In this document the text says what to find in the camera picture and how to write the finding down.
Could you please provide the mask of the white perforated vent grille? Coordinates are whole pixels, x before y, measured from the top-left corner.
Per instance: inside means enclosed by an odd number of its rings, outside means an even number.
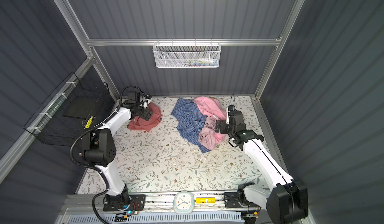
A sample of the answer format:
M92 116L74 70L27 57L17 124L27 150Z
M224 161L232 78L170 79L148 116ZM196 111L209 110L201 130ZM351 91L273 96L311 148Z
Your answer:
M109 224L243 224L245 221L239 212L192 212L176 213L140 213L133 216L122 214L104 214L101 217Z

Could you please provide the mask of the white analog clock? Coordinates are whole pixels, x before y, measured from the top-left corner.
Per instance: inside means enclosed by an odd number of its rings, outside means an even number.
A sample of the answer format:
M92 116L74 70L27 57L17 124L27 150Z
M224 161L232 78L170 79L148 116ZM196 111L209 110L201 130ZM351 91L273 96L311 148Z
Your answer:
M174 196L173 209L177 214L190 214L195 208L195 198L191 192L178 192Z

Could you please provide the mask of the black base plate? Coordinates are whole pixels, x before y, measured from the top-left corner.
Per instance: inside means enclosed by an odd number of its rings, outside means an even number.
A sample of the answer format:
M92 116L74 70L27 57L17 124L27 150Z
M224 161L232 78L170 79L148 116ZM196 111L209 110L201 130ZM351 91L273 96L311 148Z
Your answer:
M142 211L146 203L146 195L130 195L128 199L120 196L105 195L103 199L104 212L122 211L128 207L128 211Z
M235 208L259 208L258 205L254 203L247 203L246 201L241 201L236 192L224 192L221 195L224 200L225 208L235 209Z

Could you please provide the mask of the yellow spirit level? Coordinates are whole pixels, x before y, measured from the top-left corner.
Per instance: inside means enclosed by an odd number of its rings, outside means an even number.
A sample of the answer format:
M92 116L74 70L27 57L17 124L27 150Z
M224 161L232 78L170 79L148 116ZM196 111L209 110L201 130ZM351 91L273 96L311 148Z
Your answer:
M215 204L216 199L214 197L196 198L197 204Z

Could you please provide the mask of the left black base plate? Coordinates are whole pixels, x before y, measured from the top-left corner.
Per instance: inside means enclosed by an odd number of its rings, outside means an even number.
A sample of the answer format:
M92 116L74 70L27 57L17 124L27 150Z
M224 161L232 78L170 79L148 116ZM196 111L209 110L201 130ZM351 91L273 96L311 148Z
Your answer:
M146 203L146 195L130 195L128 199L120 196L105 195L103 199L104 212L122 211L128 207L128 211L142 211Z

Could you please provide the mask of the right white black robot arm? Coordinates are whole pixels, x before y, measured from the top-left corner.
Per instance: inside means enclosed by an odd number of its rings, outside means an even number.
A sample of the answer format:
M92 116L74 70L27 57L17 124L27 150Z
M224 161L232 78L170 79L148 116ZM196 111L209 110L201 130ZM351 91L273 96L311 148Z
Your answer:
M229 145L239 148L257 165L268 189L253 182L238 186L237 202L252 204L267 210L274 224L290 224L309 215L308 189L303 181L296 181L268 153L264 137L247 129L244 116L235 106L227 107L225 120L216 121L215 131L229 136Z

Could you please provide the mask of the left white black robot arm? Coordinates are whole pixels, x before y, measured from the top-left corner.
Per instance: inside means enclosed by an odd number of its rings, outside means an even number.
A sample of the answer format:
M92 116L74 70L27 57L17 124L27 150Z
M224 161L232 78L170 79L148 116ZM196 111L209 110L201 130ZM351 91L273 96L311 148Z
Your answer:
M124 211L133 205L133 201L115 165L117 150L114 135L123 124L135 117L148 121L153 115L149 110L151 101L152 96L139 87L124 87L111 115L94 127L86 128L70 149L74 164L94 170L102 177L106 185L102 195L108 204L117 204Z

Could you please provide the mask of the pink cloth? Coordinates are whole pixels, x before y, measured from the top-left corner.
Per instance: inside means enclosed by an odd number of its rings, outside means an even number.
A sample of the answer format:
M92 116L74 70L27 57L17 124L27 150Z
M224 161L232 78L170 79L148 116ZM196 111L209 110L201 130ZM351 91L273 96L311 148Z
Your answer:
M211 97L197 97L194 99L199 111L206 116L204 126L199 133L199 143L207 148L213 150L224 139L225 135L216 132L216 121L226 120L227 113L223 110L219 101Z

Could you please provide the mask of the blue checkered cloth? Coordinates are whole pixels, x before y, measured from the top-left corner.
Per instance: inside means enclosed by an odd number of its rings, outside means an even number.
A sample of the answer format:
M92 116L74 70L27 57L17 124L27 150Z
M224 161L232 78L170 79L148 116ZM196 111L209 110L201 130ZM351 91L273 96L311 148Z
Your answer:
M179 98L171 112L178 121L177 130L182 138L196 145L202 153L210 152L199 142L207 116L203 115L192 99Z

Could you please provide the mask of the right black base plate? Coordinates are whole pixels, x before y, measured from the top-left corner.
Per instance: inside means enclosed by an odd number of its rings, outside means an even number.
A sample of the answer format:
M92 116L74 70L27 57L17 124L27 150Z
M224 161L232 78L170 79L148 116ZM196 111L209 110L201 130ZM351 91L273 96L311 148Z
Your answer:
M224 192L221 195L224 200L225 208L235 209L235 208L259 208L258 205L254 203L247 203L246 201L241 201L236 192Z

